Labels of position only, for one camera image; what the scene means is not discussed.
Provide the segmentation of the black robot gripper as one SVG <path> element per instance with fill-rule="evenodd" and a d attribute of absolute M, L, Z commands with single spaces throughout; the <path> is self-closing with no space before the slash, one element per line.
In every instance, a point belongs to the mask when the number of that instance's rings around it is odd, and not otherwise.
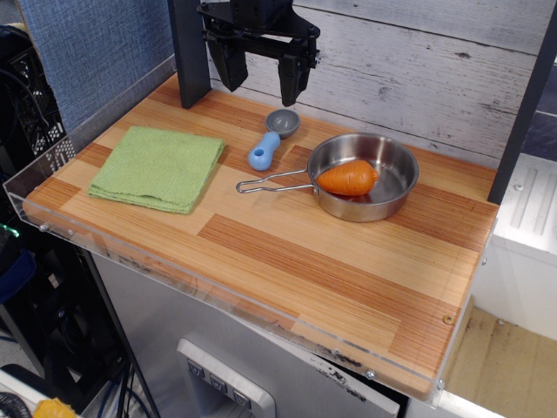
<path fill-rule="evenodd" d="M 284 107 L 296 103 L 318 62 L 320 29 L 299 16 L 292 1 L 203 1 L 205 40 L 222 84 L 231 92 L 248 77 L 245 49 L 279 58 Z"/>

